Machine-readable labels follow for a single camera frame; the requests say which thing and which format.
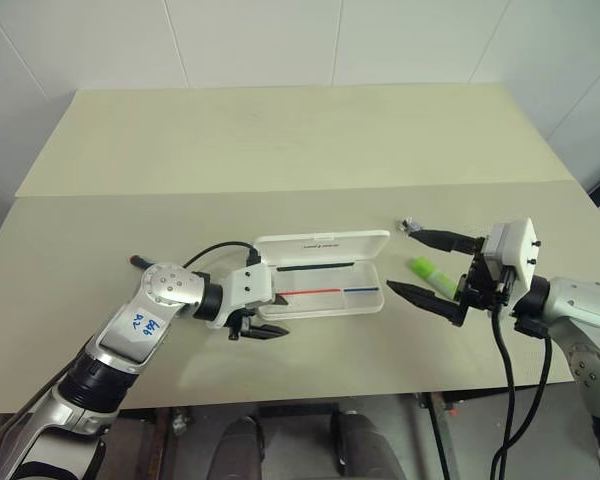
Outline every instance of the green marker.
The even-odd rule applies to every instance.
[[[449,277],[438,270],[438,267],[433,263],[424,257],[418,257],[411,260],[409,266],[411,267],[411,270],[413,270],[413,273],[418,275],[449,300],[453,300],[453,297],[456,294],[456,283],[449,280]]]

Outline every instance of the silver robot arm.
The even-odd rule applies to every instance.
[[[562,349],[600,447],[600,283],[535,276],[514,315],[516,330],[548,336]]]
[[[244,313],[274,299],[271,274],[262,263],[236,270],[218,285],[175,264],[149,266],[131,301],[87,342],[67,374],[44,393],[17,438],[0,452],[0,480],[94,478],[104,455],[101,436],[177,314],[186,307],[187,316],[207,320],[210,328],[233,322],[228,325],[232,339],[240,332],[273,338],[287,332],[250,335]]]

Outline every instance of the red line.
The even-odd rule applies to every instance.
[[[295,292],[278,292],[278,295],[305,295],[307,293],[335,293],[340,292],[339,288],[323,288],[320,290],[296,290]]]

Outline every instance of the small metal object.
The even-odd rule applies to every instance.
[[[410,235],[413,232],[417,232],[418,230],[422,230],[422,225],[416,222],[413,217],[407,217],[404,220],[398,222],[398,229],[402,230],[407,235]]]
[[[186,407],[175,407],[173,409],[173,418],[171,420],[171,430],[176,437],[179,437],[187,431],[187,427],[193,423],[193,418],[189,415]]]

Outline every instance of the open plastic box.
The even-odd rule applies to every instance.
[[[254,246],[269,266],[274,291],[287,305],[264,305],[267,321],[375,313],[384,296],[373,258],[386,230],[260,237]]]

